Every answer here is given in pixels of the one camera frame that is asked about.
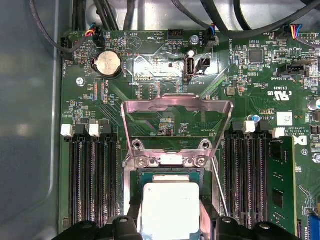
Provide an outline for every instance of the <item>green circuit board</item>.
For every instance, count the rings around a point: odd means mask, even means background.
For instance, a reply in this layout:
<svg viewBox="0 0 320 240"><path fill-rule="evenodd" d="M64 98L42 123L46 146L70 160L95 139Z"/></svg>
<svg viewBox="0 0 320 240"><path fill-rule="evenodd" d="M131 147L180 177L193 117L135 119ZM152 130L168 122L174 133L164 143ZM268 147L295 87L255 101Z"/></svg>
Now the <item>green circuit board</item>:
<svg viewBox="0 0 320 240"><path fill-rule="evenodd" d="M67 32L65 37L76 43L83 34ZM199 36L197 45L190 43L194 35ZM112 125L116 134L114 184L118 189L113 207L115 214L120 215L123 213L122 163L128 154L122 102L184 93L199 95L204 100L232 101L232 122L243 123L248 116L257 115L261 121L268 122L270 130L285 128L284 138L289 140L284 140L284 148L294 152L286 158L291 165L286 166L284 173L290 175L290 199L286 195L283 200L296 203L293 209L296 214L290 218L297 218L291 221L293 227L285 228L293 234L300 232L302 239L309 239L308 216L317 211L320 202L320 164L316 158L320 156L320 139L318 133L311 133L311 126L319 123L314 121L308 102L319 97L320 49L314 50L289 38L278 39L274 32L244 40L229 40L218 32L214 46L208 49L203 46L203 35L203 31L184 31L183 39L168 39L168 31L105 32L103 49L89 39L74 53L73 61L63 62L61 123ZM302 32L300 36L317 40L319 34ZM210 59L210 67L185 81L184 58L189 50L195 52L195 65L206 58ZM121 57L123 69L118 77L105 79L92 69L91 59L101 51L114 51ZM284 68L292 64L304 69L286 72ZM77 85L78 78L85 80L84 86ZM147 149L178 151L194 149L203 138L213 140L221 124L220 117L171 107L162 113L132 114L128 124L133 138L143 139ZM59 219L63 231L68 227L70 211L71 150L64 138L61 139ZM223 144L217 158L223 166ZM275 223L278 220L279 216L275 215L269 218ZM295 226L297 220L300 230Z"/></svg>

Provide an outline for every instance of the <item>chip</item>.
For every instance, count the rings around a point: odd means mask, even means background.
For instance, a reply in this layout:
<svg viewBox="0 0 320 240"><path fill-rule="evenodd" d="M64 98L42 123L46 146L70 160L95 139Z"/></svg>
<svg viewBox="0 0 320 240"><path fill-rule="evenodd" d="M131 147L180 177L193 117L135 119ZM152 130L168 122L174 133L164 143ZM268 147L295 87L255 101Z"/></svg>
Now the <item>chip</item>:
<svg viewBox="0 0 320 240"><path fill-rule="evenodd" d="M256 64L264 63L264 52L262 49L251 49L249 50L249 62Z"/></svg>
<svg viewBox="0 0 320 240"><path fill-rule="evenodd" d="M228 86L225 90L225 94L227 96L234 96L236 95L236 88L234 86Z"/></svg>
<svg viewBox="0 0 320 240"><path fill-rule="evenodd" d="M272 202L279 208L284 207L284 194L276 189L272 190Z"/></svg>

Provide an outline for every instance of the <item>white label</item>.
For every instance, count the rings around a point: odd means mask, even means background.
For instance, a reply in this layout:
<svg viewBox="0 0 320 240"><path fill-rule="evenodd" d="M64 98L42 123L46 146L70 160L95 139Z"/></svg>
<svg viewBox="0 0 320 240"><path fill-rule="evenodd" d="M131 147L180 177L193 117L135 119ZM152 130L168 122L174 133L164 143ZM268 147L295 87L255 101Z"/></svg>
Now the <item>white label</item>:
<svg viewBox="0 0 320 240"><path fill-rule="evenodd" d="M278 111L276 113L276 124L278 126L292 126L293 118L291 111Z"/></svg>

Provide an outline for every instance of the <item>wire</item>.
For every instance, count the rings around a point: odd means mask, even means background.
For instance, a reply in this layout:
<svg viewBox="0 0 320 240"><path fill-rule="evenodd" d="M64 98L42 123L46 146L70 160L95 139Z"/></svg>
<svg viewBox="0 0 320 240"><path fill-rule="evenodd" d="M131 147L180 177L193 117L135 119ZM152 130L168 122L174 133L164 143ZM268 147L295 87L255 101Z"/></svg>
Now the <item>wire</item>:
<svg viewBox="0 0 320 240"><path fill-rule="evenodd" d="M210 25L204 23L199 18L197 18L195 15L193 15L188 9L185 8L185 6L182 5L182 3L179 0L171 0L171 2L175 5L175 7L182 12L184 15L186 15L188 18L190 18L192 21L194 21L196 24L200 25L204 29L208 29Z"/></svg>
<svg viewBox="0 0 320 240"><path fill-rule="evenodd" d="M293 25L291 25L291 26L290 26L290 28L291 28L292 38L293 38L293 39L296 39L296 34L295 34L294 26L293 26Z"/></svg>
<svg viewBox="0 0 320 240"><path fill-rule="evenodd" d="M119 31L119 27L118 27L116 18L114 16L114 13L112 12L112 9L111 9L111 6L110 6L108 0L102 0L102 6L104 7L106 15L109 17L109 21L110 21L112 30Z"/></svg>
<svg viewBox="0 0 320 240"><path fill-rule="evenodd" d="M104 10L104 7L101 4L101 1L100 0L93 0L93 2L95 4L96 9L98 11L98 14L99 14L99 16L101 18L101 21L102 21L104 29L107 30L107 31L112 30L111 26L109 25L109 20L108 20L108 17L106 15L106 12Z"/></svg>
<svg viewBox="0 0 320 240"><path fill-rule="evenodd" d="M242 13L240 0L233 0L233 9L234 9L235 17L239 22L241 28L245 31L251 30L251 27L248 25Z"/></svg>
<svg viewBox="0 0 320 240"><path fill-rule="evenodd" d="M78 0L78 29L79 31L86 30L86 0Z"/></svg>
<svg viewBox="0 0 320 240"><path fill-rule="evenodd" d="M72 31L78 30L78 0L73 0L72 4Z"/></svg>
<svg viewBox="0 0 320 240"><path fill-rule="evenodd" d="M78 50L81 45L87 40L86 36L83 36L77 43L76 45L74 45L72 48L65 48L60 46L58 43L56 43L55 41L52 40L52 38L49 36L49 34L47 33L44 25L42 24L40 17L38 15L37 9L36 9L36 5L34 0L29 0L29 7L30 7L30 11L32 14L32 17L35 21L36 26L38 27L38 29L41 31L43 37L52 45L54 46L56 49L58 49L59 51L66 53L66 54L71 54L73 52L75 52L76 50Z"/></svg>
<svg viewBox="0 0 320 240"><path fill-rule="evenodd" d="M95 33L96 33L96 32L95 32L94 30L91 30L91 29L90 29L90 30L86 31L84 35L85 35L86 37L88 37L88 36L92 36L92 35L95 34Z"/></svg>
<svg viewBox="0 0 320 240"><path fill-rule="evenodd" d="M302 9L296 11L295 13L285 17L284 19L274 22L270 25L267 25L258 29L254 29L254 30L249 30L249 31L229 31L224 21L222 20L214 1L213 0L200 0L200 1L204 9L208 13L209 17L214 22L214 24L218 27L220 32L224 36L228 37L229 39L246 39L246 38L252 38L267 32L272 32L283 25L287 25L298 20L299 18L309 13L312 9L320 5L320 0L314 0L309 5L303 7Z"/></svg>
<svg viewBox="0 0 320 240"><path fill-rule="evenodd" d="M296 40L297 42L301 43L301 44L304 44L306 46L309 46L311 48L314 48L314 49L320 49L320 44L313 44L311 42L308 42L300 37L296 37L294 40Z"/></svg>
<svg viewBox="0 0 320 240"><path fill-rule="evenodd" d="M296 30L296 34L295 34L295 37L299 37L299 32L300 32L300 29L302 28L302 24L300 24Z"/></svg>
<svg viewBox="0 0 320 240"><path fill-rule="evenodd" d="M136 0L127 0L126 15L123 24L123 30L129 31L134 20Z"/></svg>

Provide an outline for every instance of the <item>motherboard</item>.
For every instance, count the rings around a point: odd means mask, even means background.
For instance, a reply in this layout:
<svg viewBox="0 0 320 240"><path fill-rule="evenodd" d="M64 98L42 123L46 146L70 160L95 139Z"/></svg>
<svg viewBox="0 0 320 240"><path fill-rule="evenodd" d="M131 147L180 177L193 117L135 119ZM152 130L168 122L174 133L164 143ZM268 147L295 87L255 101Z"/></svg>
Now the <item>motherboard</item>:
<svg viewBox="0 0 320 240"><path fill-rule="evenodd" d="M67 32L63 41L75 44L84 34ZM241 40L207 35L110 31L64 56L60 232L83 220L102 227L126 214L129 138L134 149L178 152L210 148L221 135L213 147L229 215L247 228L267 221L311 239L320 203L320 49L277 32ZM299 36L318 41L319 34ZM158 104L135 112L125 105L179 96L229 103L232 110L183 104L157 110ZM213 173L204 162L148 171L141 159L129 174L130 197L141 195L154 175L174 173L188 175L202 197L215 202ZM223 215L221 198L215 204Z"/></svg>

